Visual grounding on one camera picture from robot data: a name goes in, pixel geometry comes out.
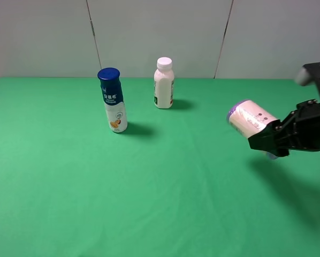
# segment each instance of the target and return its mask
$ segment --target white cylinder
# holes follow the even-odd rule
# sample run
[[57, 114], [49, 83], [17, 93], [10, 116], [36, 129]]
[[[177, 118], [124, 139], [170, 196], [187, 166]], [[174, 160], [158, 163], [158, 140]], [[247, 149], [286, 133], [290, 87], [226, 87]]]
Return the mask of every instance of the white cylinder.
[[[237, 103], [227, 115], [227, 121], [245, 138], [262, 131], [267, 124], [274, 120], [277, 120], [277, 118], [251, 100], [243, 100]], [[273, 154], [266, 154], [271, 159], [277, 158]]]
[[303, 67], [295, 78], [294, 82], [301, 86], [307, 86], [313, 82], [313, 78], [308, 71]]
[[161, 57], [154, 73], [154, 104], [160, 109], [168, 109], [173, 104], [174, 73], [172, 60]]

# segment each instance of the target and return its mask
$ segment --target white bottle cap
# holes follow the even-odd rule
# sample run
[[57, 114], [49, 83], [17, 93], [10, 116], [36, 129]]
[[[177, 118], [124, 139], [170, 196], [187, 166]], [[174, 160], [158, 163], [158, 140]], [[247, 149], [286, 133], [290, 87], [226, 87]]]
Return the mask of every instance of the white bottle cap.
[[170, 70], [172, 69], [172, 60], [168, 57], [161, 57], [158, 59], [156, 66], [160, 70]]

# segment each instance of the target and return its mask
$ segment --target bottle label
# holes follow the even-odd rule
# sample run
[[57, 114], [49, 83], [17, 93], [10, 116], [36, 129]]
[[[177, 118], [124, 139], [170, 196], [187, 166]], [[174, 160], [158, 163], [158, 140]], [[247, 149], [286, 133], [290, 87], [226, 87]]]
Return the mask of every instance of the bottle label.
[[127, 128], [127, 115], [121, 84], [103, 85], [101, 89], [110, 128], [114, 132], [124, 131]]
[[124, 102], [116, 105], [105, 105], [109, 126], [114, 132], [122, 132], [127, 128], [127, 115]]
[[[172, 80], [172, 84], [171, 84], [171, 98], [170, 98], [170, 104], [173, 103], [173, 85], [174, 85], [174, 80]], [[158, 95], [157, 95], [157, 82], [154, 81], [154, 103], [156, 105], [158, 105]]]
[[116, 105], [123, 102], [123, 94], [121, 84], [113, 86], [102, 86], [104, 102], [108, 105]]
[[171, 104], [173, 103], [173, 85], [174, 85], [174, 80], [172, 80], [172, 85], [171, 85]]

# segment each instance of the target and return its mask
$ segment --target cylindrical object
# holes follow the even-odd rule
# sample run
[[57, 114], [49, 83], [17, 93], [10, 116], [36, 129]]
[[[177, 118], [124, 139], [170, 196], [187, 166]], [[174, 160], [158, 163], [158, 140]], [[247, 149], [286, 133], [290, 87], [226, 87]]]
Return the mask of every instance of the cylindrical object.
[[313, 82], [313, 78], [308, 73], [308, 71], [303, 67], [297, 77], [295, 78], [294, 82], [301, 86], [308, 86], [311, 82]]
[[115, 68], [102, 69], [97, 75], [101, 81], [109, 126], [117, 133], [125, 131], [128, 125], [119, 75], [119, 71]]
[[[262, 131], [267, 124], [276, 120], [276, 118], [258, 106], [251, 100], [243, 100], [229, 111], [227, 121], [235, 127], [245, 138]], [[266, 153], [271, 159], [277, 157]]]
[[154, 73], [154, 104], [160, 109], [168, 109], [173, 103], [174, 73], [172, 60], [161, 57]]

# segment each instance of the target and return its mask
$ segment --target white wall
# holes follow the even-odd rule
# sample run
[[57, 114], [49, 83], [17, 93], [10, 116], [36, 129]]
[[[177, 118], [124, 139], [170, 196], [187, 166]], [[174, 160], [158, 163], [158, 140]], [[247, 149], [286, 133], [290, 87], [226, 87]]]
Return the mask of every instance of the white wall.
[[159, 57], [177, 77], [213, 78], [231, 0], [89, 0], [102, 67], [152, 77]]
[[85, 0], [0, 0], [0, 77], [93, 77]]
[[320, 0], [235, 0], [218, 78], [294, 78], [320, 62]]
[[[213, 78], [232, 0], [88, 0], [103, 67]], [[320, 0], [234, 0], [218, 78], [293, 78], [320, 62]], [[95, 77], [86, 0], [0, 0], [0, 77]]]

